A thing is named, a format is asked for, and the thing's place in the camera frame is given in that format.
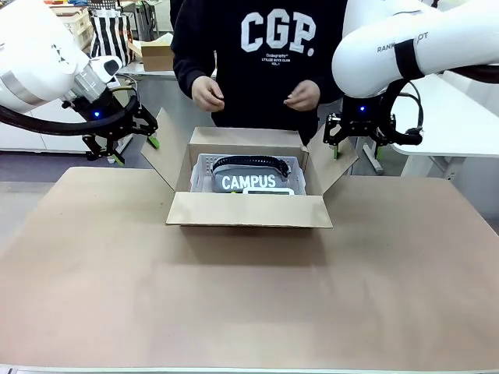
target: white desk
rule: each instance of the white desk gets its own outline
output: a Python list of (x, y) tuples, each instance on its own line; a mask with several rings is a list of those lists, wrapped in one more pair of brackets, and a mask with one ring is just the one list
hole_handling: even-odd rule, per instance
[[(121, 74), (128, 74), (132, 76), (136, 80), (142, 79), (159, 79), (159, 80), (177, 80), (175, 77), (175, 73), (173, 71), (165, 71), (165, 72), (146, 72), (143, 69), (142, 62), (132, 62), (131, 64), (121, 68), (119, 71)], [(217, 77), (217, 70), (213, 72), (212, 78)]]
[[(499, 118), (470, 97), (432, 75), (414, 82), (424, 110), (423, 142), (392, 147), (409, 156), (402, 176), (427, 176), (433, 164), (452, 180), (467, 157), (499, 157)], [(403, 92), (415, 94), (408, 85)], [(397, 130), (416, 127), (418, 107), (407, 97), (396, 100), (392, 113)]]

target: white cabinet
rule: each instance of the white cabinet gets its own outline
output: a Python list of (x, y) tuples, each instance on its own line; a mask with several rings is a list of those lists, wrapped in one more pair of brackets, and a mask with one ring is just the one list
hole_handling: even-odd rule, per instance
[[(61, 105), (62, 102), (57, 99), (34, 109), (31, 113), (35, 118), (48, 121), (65, 123), (85, 122), (82, 116), (73, 109), (63, 109)], [(81, 136), (42, 135), (41, 138), (44, 141), (47, 151), (74, 153), (88, 150), (87, 146), (82, 141)]]
[(0, 122), (0, 149), (37, 151), (45, 150), (45, 144), (40, 134)]
[[(54, 122), (85, 122), (83, 117), (73, 109), (63, 109), (61, 105), (62, 102), (57, 99), (32, 110), (30, 113), (26, 113), (26, 115)], [(117, 151), (122, 152), (131, 139), (131, 135), (121, 139)], [(41, 135), (0, 122), (0, 150), (85, 153), (88, 148), (81, 136)]]

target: person's hand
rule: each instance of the person's hand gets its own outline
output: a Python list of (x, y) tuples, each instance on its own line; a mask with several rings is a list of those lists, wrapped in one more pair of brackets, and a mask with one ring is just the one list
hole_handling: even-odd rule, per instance
[(223, 111), (225, 107), (224, 95), (218, 83), (209, 76), (200, 76), (194, 80), (191, 94), (198, 107), (211, 113)]
[(319, 105), (319, 100), (319, 86), (311, 80), (304, 80), (291, 92), (284, 104), (296, 111), (312, 111)]

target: cardboard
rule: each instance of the cardboard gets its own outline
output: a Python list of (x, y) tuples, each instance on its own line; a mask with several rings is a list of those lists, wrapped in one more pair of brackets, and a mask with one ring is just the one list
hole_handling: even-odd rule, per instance
[(156, 41), (129, 42), (129, 48), (142, 58), (144, 71), (168, 72), (173, 70), (171, 43), (171, 34), (166, 34)]
[(0, 255), (0, 362), (87, 374), (499, 368), (499, 238), (451, 183), (341, 178), (325, 196), (334, 230), (167, 227), (172, 198), (154, 170), (69, 169)]
[[(297, 132), (271, 129), (196, 128), (185, 138), (165, 110), (157, 117), (161, 148), (144, 144), (142, 153), (168, 183), (175, 197), (166, 224), (182, 226), (248, 226), (333, 228), (323, 195), (357, 161), (349, 140), (339, 157), (322, 143), (324, 128), (305, 147)], [(306, 196), (242, 196), (191, 193), (189, 181), (200, 153), (294, 156), (306, 179)]]

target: striped bag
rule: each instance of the striped bag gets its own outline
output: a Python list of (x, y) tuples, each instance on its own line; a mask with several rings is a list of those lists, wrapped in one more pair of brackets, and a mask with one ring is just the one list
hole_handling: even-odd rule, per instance
[(92, 16), (90, 18), (94, 27), (94, 38), (90, 46), (90, 56), (116, 56), (123, 66), (127, 66), (135, 58), (128, 42), (132, 43), (132, 31), (128, 16), (116, 17)]

